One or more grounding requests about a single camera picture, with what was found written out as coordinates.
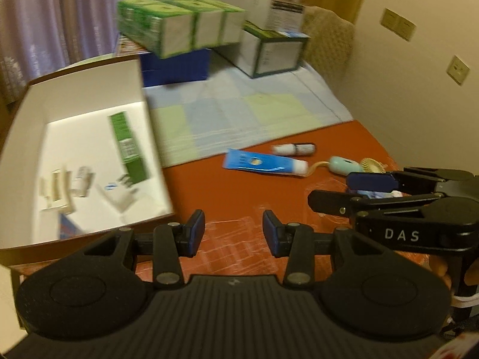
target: open box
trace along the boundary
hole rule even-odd
[[[95,187],[126,173],[109,118],[118,112],[126,112],[148,174],[133,185],[134,195],[155,203],[154,209],[140,209],[135,222],[125,222]],[[94,173],[92,185],[87,197],[71,198],[75,212],[67,217],[86,236],[54,241],[58,236],[39,231],[39,211],[46,207],[40,177],[59,168],[74,176],[83,165]],[[7,265],[60,258],[91,241],[88,235],[171,216],[138,57],[89,63],[32,81],[3,146],[0,184],[0,263]]]

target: white cap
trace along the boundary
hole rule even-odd
[[[307,174],[309,165],[306,161],[301,161],[299,159],[293,160],[293,174],[297,176],[305,176]]]
[[[275,155],[289,156],[294,155],[296,149],[294,144],[279,144],[271,147],[271,151]]]

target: purple curtain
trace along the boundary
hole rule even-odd
[[[0,0],[0,98],[71,63],[113,51],[118,0]]]

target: blue box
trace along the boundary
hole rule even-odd
[[[159,59],[124,35],[118,37],[116,56],[137,54],[140,57],[143,87],[191,81],[204,81],[209,76],[209,49]]]

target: wall socket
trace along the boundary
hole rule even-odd
[[[393,31],[396,35],[401,36],[408,42],[411,40],[413,32],[416,29],[416,26],[413,23],[390,9],[384,10],[381,25],[388,30]]]
[[[454,55],[451,64],[447,68],[447,73],[458,85],[462,85],[469,74],[469,67],[457,55]]]

